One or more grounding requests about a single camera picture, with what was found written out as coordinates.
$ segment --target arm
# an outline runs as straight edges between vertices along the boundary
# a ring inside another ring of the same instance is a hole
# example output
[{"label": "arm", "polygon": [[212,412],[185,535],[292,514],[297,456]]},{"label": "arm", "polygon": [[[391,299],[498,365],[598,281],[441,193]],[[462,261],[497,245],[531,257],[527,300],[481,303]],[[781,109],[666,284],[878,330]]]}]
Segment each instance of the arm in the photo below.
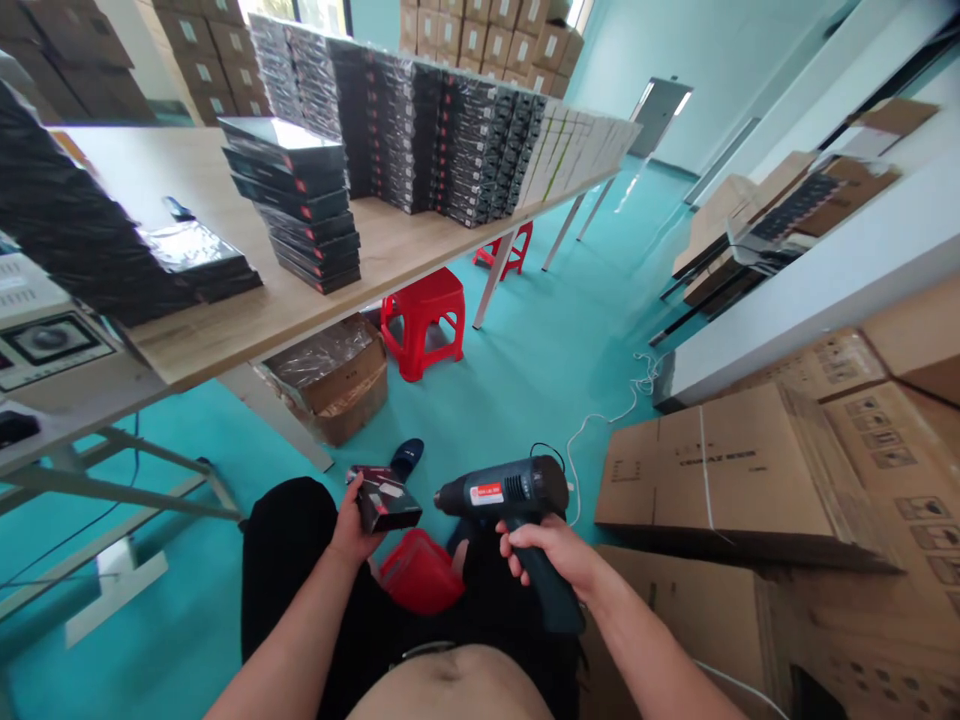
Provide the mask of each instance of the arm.
[{"label": "arm", "polygon": [[539,547],[573,585],[600,628],[641,715],[663,718],[743,720],[744,715],[680,647],[667,627],[627,582],[556,515],[525,525],[500,541],[501,554],[524,585],[530,578],[514,547]]},{"label": "arm", "polygon": [[382,542],[360,529],[359,476],[347,489],[333,539],[263,644],[207,713],[208,720],[314,720],[347,600],[363,562]]}]

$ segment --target heat gun handle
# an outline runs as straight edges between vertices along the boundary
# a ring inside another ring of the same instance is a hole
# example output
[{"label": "heat gun handle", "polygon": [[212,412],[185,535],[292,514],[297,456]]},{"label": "heat gun handle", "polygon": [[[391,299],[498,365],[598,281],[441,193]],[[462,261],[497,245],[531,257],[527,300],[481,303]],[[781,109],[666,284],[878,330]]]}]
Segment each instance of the heat gun handle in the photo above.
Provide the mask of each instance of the heat gun handle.
[{"label": "heat gun handle", "polygon": [[[535,520],[504,518],[507,530],[513,532]],[[585,629],[580,602],[563,576],[540,548],[514,548],[514,554],[530,575],[530,584],[537,591],[543,610],[543,627],[547,632],[580,635]]]}]

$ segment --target heat gun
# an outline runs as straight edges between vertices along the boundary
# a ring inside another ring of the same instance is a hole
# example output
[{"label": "heat gun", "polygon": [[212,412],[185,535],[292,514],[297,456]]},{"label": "heat gun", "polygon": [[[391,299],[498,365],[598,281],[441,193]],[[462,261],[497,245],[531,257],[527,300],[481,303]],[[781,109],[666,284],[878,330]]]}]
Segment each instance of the heat gun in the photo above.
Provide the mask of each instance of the heat gun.
[{"label": "heat gun", "polygon": [[[564,512],[569,501],[567,479],[549,455],[467,473],[444,485],[433,497],[437,509],[447,515],[503,520],[511,532],[528,523],[539,524],[548,513]],[[577,596],[546,553],[540,548],[514,548],[514,553],[540,598],[545,629],[582,633],[584,619]]]}]

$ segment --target bare belly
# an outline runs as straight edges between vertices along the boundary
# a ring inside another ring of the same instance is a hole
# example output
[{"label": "bare belly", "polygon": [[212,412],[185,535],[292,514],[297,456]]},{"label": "bare belly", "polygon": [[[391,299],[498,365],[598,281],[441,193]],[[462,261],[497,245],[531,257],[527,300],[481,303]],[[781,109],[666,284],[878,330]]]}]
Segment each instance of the bare belly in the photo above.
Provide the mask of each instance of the bare belly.
[{"label": "bare belly", "polygon": [[486,645],[466,645],[402,663],[367,691],[349,717],[553,720],[520,666]]}]

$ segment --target door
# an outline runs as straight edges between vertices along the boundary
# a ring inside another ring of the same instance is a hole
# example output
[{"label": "door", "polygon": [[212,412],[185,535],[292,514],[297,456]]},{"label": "door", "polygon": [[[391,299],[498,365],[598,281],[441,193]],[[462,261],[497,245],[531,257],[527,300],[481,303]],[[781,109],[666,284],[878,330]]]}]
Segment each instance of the door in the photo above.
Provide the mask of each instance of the door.
[{"label": "door", "polygon": [[689,85],[650,78],[631,118],[643,128],[629,150],[631,155],[647,157],[657,149],[671,121],[683,110],[691,93],[693,88]]}]

